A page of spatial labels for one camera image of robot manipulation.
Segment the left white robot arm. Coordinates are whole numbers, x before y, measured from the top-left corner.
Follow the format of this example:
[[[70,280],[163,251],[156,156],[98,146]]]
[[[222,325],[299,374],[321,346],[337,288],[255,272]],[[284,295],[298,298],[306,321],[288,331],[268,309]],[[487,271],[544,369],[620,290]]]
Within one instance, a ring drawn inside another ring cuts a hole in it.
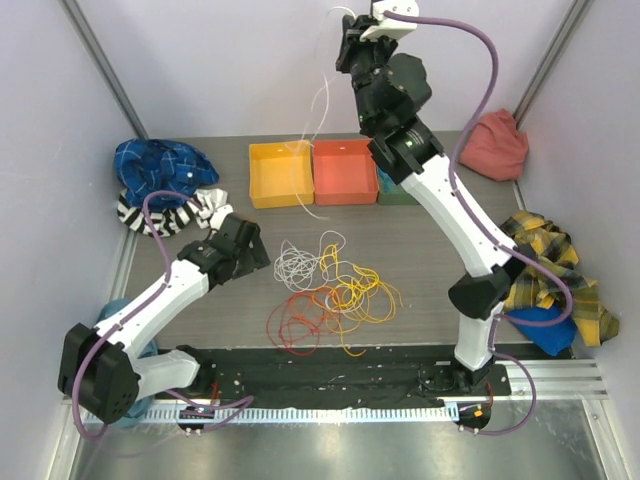
[[[183,247],[167,272],[121,310],[93,327],[74,325],[64,337],[58,388],[71,400],[76,426],[83,426],[84,411],[113,424],[137,401],[168,390],[205,397],[213,375],[190,349],[149,357],[142,352],[212,289],[269,264],[260,226],[230,213],[210,237]]]

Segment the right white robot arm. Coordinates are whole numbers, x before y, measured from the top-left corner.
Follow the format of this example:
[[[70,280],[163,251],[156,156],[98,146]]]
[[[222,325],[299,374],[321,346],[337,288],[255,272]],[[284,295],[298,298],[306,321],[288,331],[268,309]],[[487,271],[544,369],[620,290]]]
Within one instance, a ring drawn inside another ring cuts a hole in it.
[[[451,380],[472,395],[486,385],[493,364],[492,318],[524,264],[487,238],[492,233],[515,246],[450,174],[442,144],[418,117],[432,91],[422,61],[396,50],[410,30],[376,13],[344,16],[336,69],[351,78],[374,162],[425,208],[463,261],[465,273],[448,291],[460,314]]]

